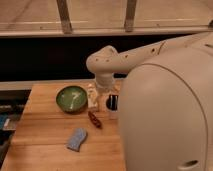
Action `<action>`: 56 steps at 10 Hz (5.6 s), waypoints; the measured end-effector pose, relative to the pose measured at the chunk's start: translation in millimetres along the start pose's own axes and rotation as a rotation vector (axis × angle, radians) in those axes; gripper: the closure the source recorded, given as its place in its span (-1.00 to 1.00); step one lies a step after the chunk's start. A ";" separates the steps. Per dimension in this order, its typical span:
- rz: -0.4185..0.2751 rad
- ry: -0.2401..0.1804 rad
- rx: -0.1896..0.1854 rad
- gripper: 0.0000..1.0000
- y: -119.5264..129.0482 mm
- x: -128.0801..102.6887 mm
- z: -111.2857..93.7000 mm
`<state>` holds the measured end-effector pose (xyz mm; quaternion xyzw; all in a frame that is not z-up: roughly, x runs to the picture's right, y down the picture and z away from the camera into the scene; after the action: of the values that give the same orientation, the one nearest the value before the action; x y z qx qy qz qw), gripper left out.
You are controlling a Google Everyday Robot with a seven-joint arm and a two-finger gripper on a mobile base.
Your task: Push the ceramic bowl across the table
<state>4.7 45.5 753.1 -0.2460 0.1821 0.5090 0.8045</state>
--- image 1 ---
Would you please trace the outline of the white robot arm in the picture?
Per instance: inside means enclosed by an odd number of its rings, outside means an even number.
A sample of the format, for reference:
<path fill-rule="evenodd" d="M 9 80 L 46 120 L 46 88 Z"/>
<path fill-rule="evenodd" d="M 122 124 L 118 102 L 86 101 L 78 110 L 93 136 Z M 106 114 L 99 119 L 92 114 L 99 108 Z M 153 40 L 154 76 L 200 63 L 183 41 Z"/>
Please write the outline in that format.
<path fill-rule="evenodd" d="M 213 171 L 213 32 L 119 53 L 106 46 L 87 68 L 114 88 L 126 171 Z"/>

